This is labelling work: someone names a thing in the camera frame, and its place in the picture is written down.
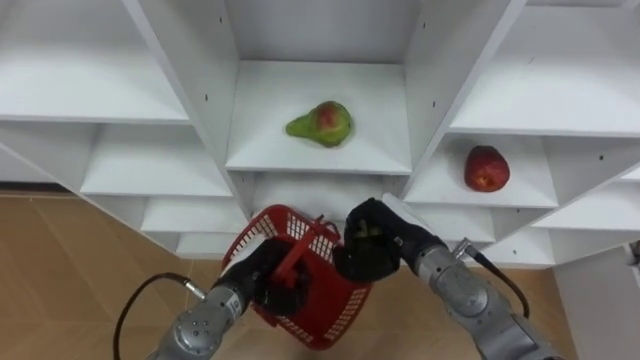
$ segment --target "black cable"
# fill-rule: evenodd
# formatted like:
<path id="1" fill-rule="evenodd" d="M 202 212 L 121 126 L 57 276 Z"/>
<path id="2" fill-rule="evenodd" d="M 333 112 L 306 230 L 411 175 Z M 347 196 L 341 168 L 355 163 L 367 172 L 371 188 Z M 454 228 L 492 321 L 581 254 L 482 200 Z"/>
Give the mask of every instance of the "black cable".
<path id="1" fill-rule="evenodd" d="M 518 285 L 516 285 L 516 283 L 509 279 L 507 275 L 505 275 L 500 269 L 498 269 L 498 267 L 495 266 L 491 262 L 491 260 L 487 259 L 487 257 L 484 256 L 481 252 L 475 253 L 473 259 L 478 262 L 478 264 L 491 271 L 493 275 L 500 278 L 500 280 L 504 281 L 504 283 L 511 288 L 511 290 L 516 294 L 516 296 L 522 303 L 522 316 L 524 316 L 525 319 L 528 319 L 531 313 L 531 309 L 529 308 L 529 301 L 527 300 L 527 297 L 524 295 L 522 290 L 520 290 Z"/>
<path id="2" fill-rule="evenodd" d="M 113 343 L 112 343 L 112 346 L 113 346 L 113 359 L 114 360 L 121 360 L 121 358 L 120 358 L 120 333 L 122 332 L 122 326 L 124 325 L 124 320 L 126 319 L 127 314 L 129 313 L 129 310 L 131 309 L 131 306 L 133 306 L 133 303 L 136 301 L 136 299 L 138 298 L 140 293 L 142 293 L 142 291 L 147 286 L 151 285 L 153 282 L 155 282 L 156 280 L 160 280 L 160 279 L 173 280 L 175 282 L 178 282 L 178 283 L 182 284 L 183 286 L 186 286 L 187 283 L 191 282 L 191 279 L 189 279 L 186 276 L 182 276 L 180 274 L 163 273 L 163 274 L 153 275 L 152 277 L 147 279 L 145 282 L 143 282 L 140 286 L 138 286 L 138 288 L 136 289 L 136 291 L 133 292 L 133 294 L 131 295 L 129 300 L 127 300 L 127 303 L 124 305 L 124 308 L 122 308 L 122 312 L 120 312 L 120 317 L 118 317 L 118 322 L 116 322 L 116 328 L 113 331 Z"/>

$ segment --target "white wall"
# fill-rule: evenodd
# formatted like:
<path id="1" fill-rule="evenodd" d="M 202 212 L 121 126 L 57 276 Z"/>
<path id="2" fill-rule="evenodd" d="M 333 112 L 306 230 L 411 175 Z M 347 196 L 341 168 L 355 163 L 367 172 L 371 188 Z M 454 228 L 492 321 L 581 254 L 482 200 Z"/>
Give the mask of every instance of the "white wall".
<path id="1" fill-rule="evenodd" d="M 580 360 L 640 359 L 640 274 L 618 247 L 555 269 Z"/>
<path id="2" fill-rule="evenodd" d="M 2 181 L 52 182 L 48 177 L 0 149 L 0 182 Z"/>

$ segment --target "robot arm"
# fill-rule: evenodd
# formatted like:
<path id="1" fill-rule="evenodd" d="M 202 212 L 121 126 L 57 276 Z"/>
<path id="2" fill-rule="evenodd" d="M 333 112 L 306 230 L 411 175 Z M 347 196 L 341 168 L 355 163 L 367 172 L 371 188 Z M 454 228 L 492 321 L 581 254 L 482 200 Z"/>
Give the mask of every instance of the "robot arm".
<path id="1" fill-rule="evenodd" d="M 363 237 L 363 225 L 374 235 Z M 374 247 L 385 247 L 390 254 L 376 259 L 383 264 L 383 269 L 397 268 L 394 253 L 388 251 L 389 243 L 395 245 L 397 254 L 443 300 L 449 315 L 471 335 L 482 359 L 562 359 L 527 319 L 514 313 L 503 294 L 459 260 L 465 248 L 468 253 L 477 251 L 475 248 L 465 242 L 454 251 L 457 256 L 454 255 L 397 198 L 385 195 L 382 201 L 370 199 L 349 215 L 344 253 L 335 254 L 336 267 L 347 278 L 369 277 L 359 270 L 365 271 L 366 266 L 351 265 L 366 264 L 359 254 L 376 253 L 371 249 L 371 241 L 376 244 Z"/>
<path id="2" fill-rule="evenodd" d="M 254 239 L 227 264 L 208 293 L 190 286 L 200 301 L 178 316 L 147 360 L 211 359 L 251 301 L 277 315 L 297 311 L 304 304 L 303 292 L 287 290 L 281 295 L 281 288 L 268 284 L 290 248 L 278 240 Z"/>

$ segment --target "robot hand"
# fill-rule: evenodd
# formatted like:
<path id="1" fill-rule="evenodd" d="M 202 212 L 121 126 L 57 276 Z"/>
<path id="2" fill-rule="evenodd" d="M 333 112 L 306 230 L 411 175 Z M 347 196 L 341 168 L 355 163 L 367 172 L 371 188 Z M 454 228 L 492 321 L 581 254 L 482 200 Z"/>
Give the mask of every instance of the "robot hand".
<path id="1" fill-rule="evenodd" d="M 398 270 L 400 259 L 414 269 L 423 250 L 446 248 L 410 211 L 389 194 L 353 209 L 347 217 L 345 246 L 333 250 L 338 272 L 350 281 L 374 282 Z"/>
<path id="2" fill-rule="evenodd" d="M 382 200 L 369 199 L 356 207 L 347 218 L 344 235 L 344 248 L 334 249 L 334 263 L 343 277 L 351 281 L 377 281 L 395 272 L 403 259 L 443 300 L 449 315 L 472 337 L 483 360 L 562 359 L 525 317 L 514 313 L 497 288 L 469 271 L 394 196 L 385 194 Z M 474 259 L 502 274 L 472 245 L 463 243 Z"/>

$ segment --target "black glove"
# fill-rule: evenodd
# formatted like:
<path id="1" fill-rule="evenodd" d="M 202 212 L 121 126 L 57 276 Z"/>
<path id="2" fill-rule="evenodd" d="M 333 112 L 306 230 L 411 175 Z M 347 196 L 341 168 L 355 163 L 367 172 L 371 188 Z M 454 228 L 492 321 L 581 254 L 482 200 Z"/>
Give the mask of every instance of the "black glove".
<path id="1" fill-rule="evenodd" d="M 354 282 L 373 282 L 393 274 L 401 258 L 415 272 L 413 265 L 422 251 L 445 246 L 440 238 L 373 198 L 351 210 L 344 240 L 344 248 L 333 250 L 334 263 L 340 275 Z"/>

